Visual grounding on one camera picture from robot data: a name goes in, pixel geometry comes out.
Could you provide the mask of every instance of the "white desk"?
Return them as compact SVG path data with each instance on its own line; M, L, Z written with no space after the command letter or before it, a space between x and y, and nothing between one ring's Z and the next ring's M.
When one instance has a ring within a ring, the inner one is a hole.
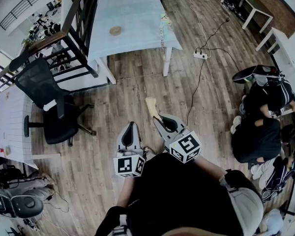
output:
M89 44L88 65L102 68L108 79L116 79L105 57L117 53L161 47L161 14L165 13L160 0L98 0ZM121 27L121 34L112 36L109 30ZM166 47L163 75L167 76L172 48L182 50L173 31L164 29Z
M271 22L271 20L273 19L271 12L258 0L245 0L245 1L247 3L249 3L249 5L252 7L252 11L250 12L246 22L242 26L242 29L243 30L246 29L247 25L249 24L250 20L254 16L255 12L258 11L258 12L265 14L266 16L269 17L269 19L266 21L265 25L261 28L259 33L263 32L265 30L265 28L268 26L268 24Z
M30 118L31 106L32 100L16 85L0 93L0 156L37 169L34 159L59 158L60 154L31 154L31 137L24 136L24 118Z
M277 45L282 50L284 57L287 59L288 66L292 66L295 68L295 58L294 54L289 48L289 39L285 35L285 33L281 32L280 30L276 28L271 28L269 33L265 36L265 38L261 41L261 43L256 47L256 51L260 50L260 48L269 40L269 38L274 35L275 36L275 42L274 44L268 49L268 53L270 53L274 47Z

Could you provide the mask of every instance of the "brick wall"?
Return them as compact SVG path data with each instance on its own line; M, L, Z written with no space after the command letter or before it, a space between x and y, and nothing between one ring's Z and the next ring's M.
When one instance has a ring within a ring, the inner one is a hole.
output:
M295 13L289 8L283 0L259 0L261 1L273 14L274 18L270 25L265 30L268 33L271 27L277 28L284 32L287 37L290 37L295 32ZM260 15L256 12L254 19L257 24L262 27L268 19L265 15Z

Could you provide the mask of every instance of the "wooden floor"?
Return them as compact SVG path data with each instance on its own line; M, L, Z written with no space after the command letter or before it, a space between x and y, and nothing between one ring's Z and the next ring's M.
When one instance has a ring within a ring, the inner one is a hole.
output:
M220 0L193 1L198 6L196 10L207 36L213 34L228 17ZM139 126L144 146L156 151L162 148L162 140L148 115L145 98L156 97L159 110L186 120L202 63L193 57L193 52L205 40L188 0L163 0L163 4L183 47L182 51L173 50L168 77L162 76L163 60L159 49L111 56L109 66L117 84L73 95L79 106L95 105L94 109L85 112L80 123L96 130L96 137L79 131L74 136L73 147L69 148L67 143L47 145L42 130L32 131L33 153L61 153L59 161L47 159L36 163L40 172L48 173L56 180L62 197L70 203L68 213L45 205L43 214L70 236L94 235L107 210L116 204L123 179L114 174L113 157L117 135L129 121L135 121ZM242 22L230 14L230 21L210 39L210 47L227 50L239 69L256 64L272 65L265 49L255 51L258 42L249 27L246 30L241 27ZM230 145L230 128L233 118L239 114L243 90L242 85L231 80L236 72L237 68L227 53L212 51L212 57L203 66L189 127L201 139L205 158L224 169L240 169L249 176L247 164L236 162ZM34 121L40 121L41 110L33 107L32 116ZM66 208L60 198L50 202ZM40 232L27 230L28 234L65 235L44 218L38 225Z

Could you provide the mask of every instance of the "black shirt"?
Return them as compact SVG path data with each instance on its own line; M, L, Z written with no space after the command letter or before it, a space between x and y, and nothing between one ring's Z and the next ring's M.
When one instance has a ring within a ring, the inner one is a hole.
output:
M244 100L244 109L252 113L259 111L265 104L270 111L276 112L294 100L291 84L287 80L271 86L259 86L254 83Z
M240 163L257 163L256 159L263 157L264 161L275 158L281 151L280 121L264 118L264 124L255 126L255 119L249 116L236 127L232 136L233 154Z
M227 173L225 179L231 187L257 192L240 171ZM142 176L136 180L130 205L111 208L96 236L107 236L118 226L120 214L127 214L133 236L161 236L179 227L243 235L227 188L193 162L182 164L168 153L145 164Z

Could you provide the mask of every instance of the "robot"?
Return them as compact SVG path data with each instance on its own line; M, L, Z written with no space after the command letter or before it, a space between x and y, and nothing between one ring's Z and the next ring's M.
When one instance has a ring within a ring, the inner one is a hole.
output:
M164 139L164 152L182 163L187 163L201 153L202 144L194 131L176 116L162 114L161 120L153 117L153 122ZM117 156L114 158L115 173L122 177L140 177L147 160L147 151L141 148L138 126L131 121L117 137Z

